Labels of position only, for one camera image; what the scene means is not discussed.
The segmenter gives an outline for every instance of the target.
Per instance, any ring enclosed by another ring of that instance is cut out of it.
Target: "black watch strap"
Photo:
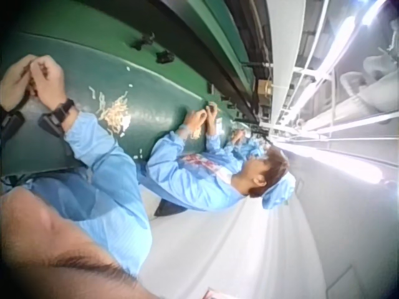
[[[61,105],[59,105],[51,114],[58,120],[59,123],[62,123],[68,116],[69,110],[75,106],[75,103],[70,98]]]
[[[0,124],[3,123],[3,121],[7,115],[8,115],[8,112],[0,105]]]

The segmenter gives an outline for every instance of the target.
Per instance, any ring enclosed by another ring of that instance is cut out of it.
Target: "wristwatch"
[[[70,98],[63,104],[60,104],[51,114],[61,124],[69,115],[69,110],[75,106],[74,101]]]
[[[73,106],[75,106],[75,103],[69,98],[65,103],[60,104],[53,112],[43,113],[37,121],[39,127],[51,135],[61,137],[64,134],[61,124],[67,118],[69,110]]]

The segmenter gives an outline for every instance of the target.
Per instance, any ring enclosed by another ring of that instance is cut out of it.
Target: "black bracket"
[[[64,135],[61,124],[53,113],[43,113],[38,119],[37,124],[52,136],[61,138]]]
[[[158,64],[169,64],[175,60],[175,55],[168,50],[156,53],[156,62]]]
[[[141,39],[136,40],[132,44],[132,48],[136,49],[137,51],[141,51],[144,45],[152,45],[155,40],[155,34],[151,32],[151,35],[144,34]]]

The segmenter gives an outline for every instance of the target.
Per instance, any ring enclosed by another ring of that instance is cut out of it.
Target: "dark hair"
[[[118,267],[116,265],[104,265],[101,263],[97,263],[94,262],[92,259],[84,256],[72,256],[60,259],[57,260],[52,266],[55,268],[71,268],[84,272],[91,272],[110,280],[129,282],[133,285],[137,283],[136,277],[130,275],[121,267]]]
[[[271,146],[267,151],[267,156],[270,169],[262,173],[266,186],[250,189],[250,197],[261,197],[268,189],[277,184],[288,171],[289,163],[278,148]]]

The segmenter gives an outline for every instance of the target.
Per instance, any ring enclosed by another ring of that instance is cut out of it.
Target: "worker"
[[[221,148],[216,134],[217,106],[189,113],[179,129],[154,146],[146,165],[140,166],[139,182],[166,201],[198,211],[217,211],[245,197],[262,197],[265,209],[288,200],[295,179],[288,162],[276,148],[264,159],[245,163]],[[179,158],[191,132],[207,124],[206,151]]]
[[[224,147],[225,152],[232,152],[234,157],[242,162],[250,157],[260,158],[265,155],[264,148],[258,140],[246,138],[244,130],[236,130],[231,141]]]
[[[86,167],[43,174],[2,197],[2,258],[46,298],[156,298],[135,280],[152,241],[135,163],[95,115],[70,105],[50,56],[22,62],[1,82],[2,107],[21,100],[12,91],[27,88],[27,67],[40,101],[64,111],[64,139]]]

